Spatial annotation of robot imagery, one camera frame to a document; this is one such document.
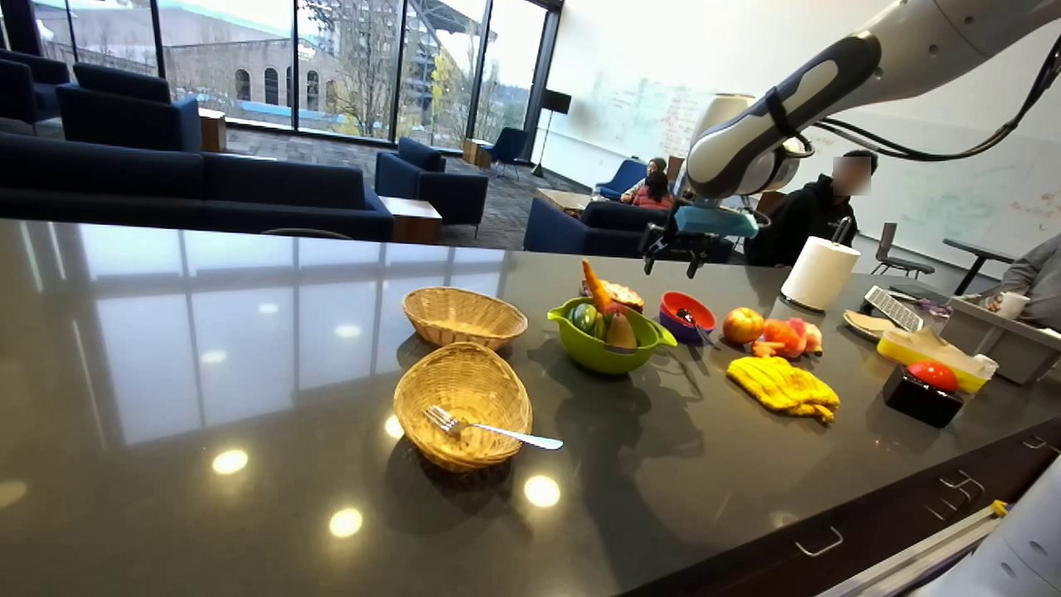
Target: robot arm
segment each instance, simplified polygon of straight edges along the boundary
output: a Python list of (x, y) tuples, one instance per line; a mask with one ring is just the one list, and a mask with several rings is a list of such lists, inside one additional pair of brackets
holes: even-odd
[(1061, 0), (898, 0), (762, 93), (740, 115), (707, 111), (680, 187), (698, 200), (754, 194), (795, 177), (792, 139), (861, 104), (928, 93), (1061, 15)]

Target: glass wall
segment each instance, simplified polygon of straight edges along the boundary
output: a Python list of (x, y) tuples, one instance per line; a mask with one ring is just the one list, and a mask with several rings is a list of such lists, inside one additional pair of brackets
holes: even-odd
[(532, 0), (32, 0), (32, 10), (46, 56), (161, 73), (161, 50), (174, 97), (196, 97), (230, 121), (443, 150), (469, 130), (524, 127), (544, 26)]

